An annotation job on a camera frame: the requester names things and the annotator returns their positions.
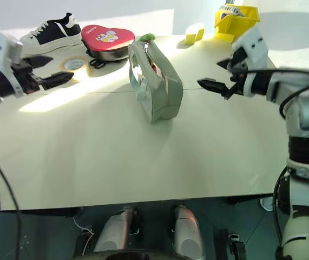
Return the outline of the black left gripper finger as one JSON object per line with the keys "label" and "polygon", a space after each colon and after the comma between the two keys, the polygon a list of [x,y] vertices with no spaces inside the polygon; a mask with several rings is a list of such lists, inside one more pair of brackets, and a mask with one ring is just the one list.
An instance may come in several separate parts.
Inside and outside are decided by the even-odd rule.
{"label": "black left gripper finger", "polygon": [[24,57],[23,60],[33,68],[40,68],[51,62],[53,58],[45,55],[36,55],[31,57]]}
{"label": "black left gripper finger", "polygon": [[70,81],[74,76],[73,72],[61,71],[52,74],[50,77],[42,79],[41,86],[44,90],[52,89],[54,87],[63,85]]}

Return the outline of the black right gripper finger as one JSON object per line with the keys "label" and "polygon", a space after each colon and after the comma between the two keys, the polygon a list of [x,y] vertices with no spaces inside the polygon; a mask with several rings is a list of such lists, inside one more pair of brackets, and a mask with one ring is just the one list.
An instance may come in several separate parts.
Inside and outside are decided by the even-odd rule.
{"label": "black right gripper finger", "polygon": [[197,83],[209,92],[220,94],[225,100],[230,99],[236,93],[236,85],[228,88],[224,83],[217,82],[213,79],[204,78],[197,80]]}
{"label": "black right gripper finger", "polygon": [[231,58],[227,58],[224,60],[221,60],[217,63],[217,65],[229,72],[233,71],[233,67],[234,67],[234,63],[233,60]]}

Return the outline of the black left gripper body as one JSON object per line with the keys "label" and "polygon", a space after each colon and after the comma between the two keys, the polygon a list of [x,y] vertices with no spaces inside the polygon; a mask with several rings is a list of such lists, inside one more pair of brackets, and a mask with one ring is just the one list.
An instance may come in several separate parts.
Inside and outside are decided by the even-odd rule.
{"label": "black left gripper body", "polygon": [[34,68],[23,59],[18,63],[13,62],[11,64],[11,69],[25,94],[36,92],[42,87],[42,78],[34,74]]}

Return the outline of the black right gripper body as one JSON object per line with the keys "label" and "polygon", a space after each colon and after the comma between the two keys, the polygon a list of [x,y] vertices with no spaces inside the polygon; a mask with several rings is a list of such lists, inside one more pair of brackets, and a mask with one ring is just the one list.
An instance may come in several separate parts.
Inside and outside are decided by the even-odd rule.
{"label": "black right gripper body", "polygon": [[227,96],[246,94],[248,88],[247,57],[245,49],[240,47],[228,59],[227,70],[232,74],[231,81],[235,84],[228,91]]}

